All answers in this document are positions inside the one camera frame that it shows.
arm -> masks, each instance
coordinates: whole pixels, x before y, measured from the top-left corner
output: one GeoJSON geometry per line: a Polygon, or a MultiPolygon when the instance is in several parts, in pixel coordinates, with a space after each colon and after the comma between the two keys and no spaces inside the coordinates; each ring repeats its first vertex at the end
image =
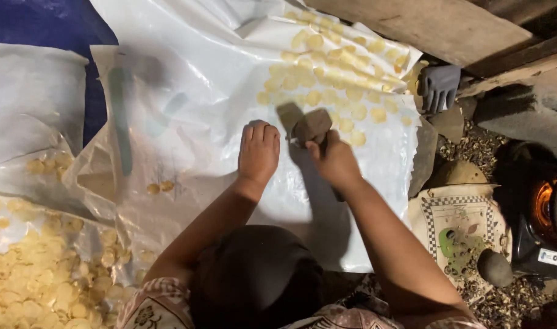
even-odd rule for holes
{"type": "Polygon", "coordinates": [[[187,284],[201,251],[246,224],[278,166],[279,138],[277,128],[264,121],[246,127],[238,178],[163,251],[143,283],[173,277],[187,284]]]}
{"type": "Polygon", "coordinates": [[[324,157],[307,143],[319,174],[348,202],[392,315],[407,327],[449,316],[473,317],[457,290],[411,231],[366,182],[351,147],[328,133],[324,157]]]}

person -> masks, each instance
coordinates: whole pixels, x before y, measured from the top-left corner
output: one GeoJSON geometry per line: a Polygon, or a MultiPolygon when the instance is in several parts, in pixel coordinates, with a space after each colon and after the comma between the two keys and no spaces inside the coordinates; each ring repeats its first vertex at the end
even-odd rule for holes
{"type": "Polygon", "coordinates": [[[279,162],[279,131],[261,121],[245,127],[237,179],[158,257],[116,328],[483,328],[362,178],[351,147],[337,131],[326,138],[325,154],[306,147],[348,203],[389,310],[322,307],[321,268],[304,244],[282,228],[245,225],[279,162]]]}

sticker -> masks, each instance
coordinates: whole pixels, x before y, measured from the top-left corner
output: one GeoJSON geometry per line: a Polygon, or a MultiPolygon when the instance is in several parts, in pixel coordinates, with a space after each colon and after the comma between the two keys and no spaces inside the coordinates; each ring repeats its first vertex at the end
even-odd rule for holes
{"type": "Polygon", "coordinates": [[[557,266],[557,251],[541,248],[538,254],[538,261],[557,266]]]}

rubber glove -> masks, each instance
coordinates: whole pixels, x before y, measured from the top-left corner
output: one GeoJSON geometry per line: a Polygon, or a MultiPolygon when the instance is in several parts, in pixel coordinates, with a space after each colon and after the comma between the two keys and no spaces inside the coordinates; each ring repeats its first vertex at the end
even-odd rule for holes
{"type": "Polygon", "coordinates": [[[421,71],[419,94],[423,96],[423,110],[431,114],[450,108],[458,91],[461,68],[457,65],[426,67],[421,71]]]}

